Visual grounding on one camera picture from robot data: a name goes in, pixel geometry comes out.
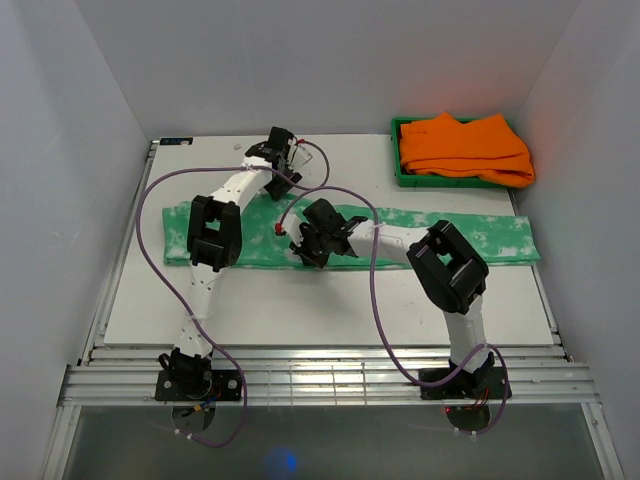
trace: orange towel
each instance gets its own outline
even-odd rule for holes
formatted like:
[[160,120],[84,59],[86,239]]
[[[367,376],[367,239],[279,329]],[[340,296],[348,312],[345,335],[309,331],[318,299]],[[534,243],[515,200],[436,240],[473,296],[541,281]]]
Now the orange towel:
[[535,178],[527,146],[502,115],[460,123],[443,113],[401,129],[401,164],[408,173],[480,177],[509,187],[526,187]]

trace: green tray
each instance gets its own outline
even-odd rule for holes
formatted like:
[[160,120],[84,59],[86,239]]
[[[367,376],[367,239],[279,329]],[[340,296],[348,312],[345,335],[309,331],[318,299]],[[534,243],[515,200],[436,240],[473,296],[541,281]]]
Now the green tray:
[[[433,117],[396,117],[391,120],[391,139],[393,151],[396,155],[396,179],[401,187],[445,187],[445,188],[507,188],[497,183],[486,182],[478,177],[449,178],[440,175],[412,175],[400,166],[400,125],[416,120],[430,120]],[[466,123],[475,118],[456,118],[459,122]]]

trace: glass panel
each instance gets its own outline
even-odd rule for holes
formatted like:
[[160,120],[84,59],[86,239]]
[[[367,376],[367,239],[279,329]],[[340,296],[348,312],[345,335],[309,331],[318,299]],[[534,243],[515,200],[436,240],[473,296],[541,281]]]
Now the glass panel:
[[[240,410],[219,408],[204,436],[221,440]],[[84,407],[67,480],[153,478],[603,478],[579,405],[509,405],[472,439],[441,407],[252,408],[243,431],[213,450],[171,426],[165,407]]]

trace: green cloth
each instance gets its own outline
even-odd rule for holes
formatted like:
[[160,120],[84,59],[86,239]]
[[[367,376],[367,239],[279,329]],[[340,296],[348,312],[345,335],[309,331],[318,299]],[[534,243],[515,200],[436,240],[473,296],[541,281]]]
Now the green cloth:
[[[294,197],[287,195],[273,202],[268,195],[255,197],[242,213],[242,254],[236,266],[247,268],[281,269],[309,268],[289,250],[289,237],[278,237],[274,225],[285,207]],[[312,201],[302,198],[293,207],[302,218]],[[189,227],[191,202],[162,210],[164,223],[165,265],[188,265],[186,238]],[[366,207],[336,205],[336,210],[349,219],[355,215],[371,217]],[[490,265],[529,265],[540,259],[533,244],[531,225],[527,217],[466,215],[460,213],[412,212],[397,208],[378,208],[380,222],[399,227],[428,227],[438,220],[449,220],[471,242]],[[327,267],[342,270],[364,270],[369,267],[368,257],[354,258],[331,255]],[[407,268],[387,259],[378,259],[383,268]]]

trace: white tabletop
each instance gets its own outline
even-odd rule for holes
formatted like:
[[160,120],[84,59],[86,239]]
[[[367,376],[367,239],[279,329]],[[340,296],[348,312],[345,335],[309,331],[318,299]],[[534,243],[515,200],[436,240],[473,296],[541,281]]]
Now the white tabletop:
[[[331,161],[332,185],[351,188],[376,206],[410,210],[513,215],[506,190],[407,189],[395,183],[392,144],[386,135],[311,135]],[[196,137],[192,145],[158,147],[149,181],[180,168],[236,166],[262,136]],[[324,176],[319,155],[302,169],[305,185]],[[161,211],[195,195],[207,195],[229,174],[174,177],[145,204],[143,238],[152,257],[177,288],[188,294],[189,268],[162,265]],[[322,195],[355,203],[337,192]],[[371,314],[368,272],[232,268],[219,309],[207,330],[223,345],[379,346]],[[376,274],[387,337],[394,345],[448,345],[442,313],[431,304],[412,270]],[[131,242],[105,336],[108,345],[172,345],[184,319],[182,306],[157,279]],[[530,267],[490,267],[484,295],[487,339],[498,345],[553,344]]]

